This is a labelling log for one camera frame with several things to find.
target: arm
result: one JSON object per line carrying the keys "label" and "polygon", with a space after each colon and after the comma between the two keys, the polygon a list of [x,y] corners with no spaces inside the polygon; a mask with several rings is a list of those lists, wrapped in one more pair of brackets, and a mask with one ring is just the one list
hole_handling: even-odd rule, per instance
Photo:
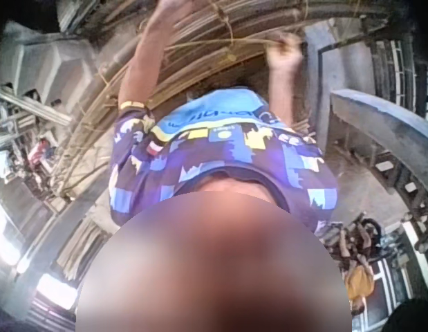
{"label": "arm", "polygon": [[303,59],[301,40],[295,35],[278,37],[277,46],[268,48],[269,110],[291,127],[294,122],[293,100],[295,75]]}
{"label": "arm", "polygon": [[191,10],[190,0],[160,0],[122,80],[118,96],[120,110],[126,101],[144,104],[152,96],[174,24]]}

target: hand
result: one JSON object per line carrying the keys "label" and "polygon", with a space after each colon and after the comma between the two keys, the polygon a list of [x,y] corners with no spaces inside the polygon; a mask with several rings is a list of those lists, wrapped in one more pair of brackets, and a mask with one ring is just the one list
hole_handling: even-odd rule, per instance
{"label": "hand", "polygon": [[279,44],[269,46],[266,51],[270,70],[294,75],[303,61],[301,39],[292,33],[278,34],[273,39]]}
{"label": "hand", "polygon": [[156,14],[172,22],[180,21],[190,15],[194,0],[158,0]]}

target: person in background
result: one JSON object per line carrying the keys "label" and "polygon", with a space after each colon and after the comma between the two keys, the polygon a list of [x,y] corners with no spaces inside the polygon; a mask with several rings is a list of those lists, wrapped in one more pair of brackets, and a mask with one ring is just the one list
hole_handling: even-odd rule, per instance
{"label": "person in background", "polygon": [[202,1],[160,0],[121,83],[111,157],[111,216],[118,225],[189,192],[237,192],[288,211],[318,232],[337,202],[337,183],[315,141],[292,130],[301,40],[267,49],[269,104],[246,88],[220,89],[160,121],[147,108],[174,25]]}
{"label": "person in background", "polygon": [[352,316],[360,315],[364,312],[365,298],[373,292],[375,287],[373,273],[368,263],[372,245],[371,238],[360,222],[356,223],[356,227],[363,240],[361,252],[358,252],[355,247],[348,247],[346,231],[344,229],[339,234],[339,249],[343,259],[344,284],[351,303]]}

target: raised arm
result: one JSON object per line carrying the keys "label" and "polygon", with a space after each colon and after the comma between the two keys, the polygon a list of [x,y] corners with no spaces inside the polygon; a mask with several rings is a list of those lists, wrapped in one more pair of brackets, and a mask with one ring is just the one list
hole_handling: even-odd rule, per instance
{"label": "raised arm", "polygon": [[160,0],[142,34],[118,95],[120,110],[125,102],[144,104],[158,81],[165,48],[175,23],[192,11],[192,0]]}
{"label": "raised arm", "polygon": [[295,75],[303,60],[301,40],[289,34],[277,36],[278,46],[267,49],[269,74],[269,110],[291,127],[293,118],[293,100]]}

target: blue patterned shirt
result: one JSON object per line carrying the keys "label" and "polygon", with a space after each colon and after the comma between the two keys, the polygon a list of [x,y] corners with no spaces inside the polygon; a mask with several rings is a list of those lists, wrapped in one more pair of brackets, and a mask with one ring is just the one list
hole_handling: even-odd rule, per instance
{"label": "blue patterned shirt", "polygon": [[123,225],[219,172],[261,183],[313,232],[326,225],[337,202],[335,177],[313,139],[287,128],[252,91],[226,89],[157,123],[145,108],[123,109],[111,157],[112,218]]}

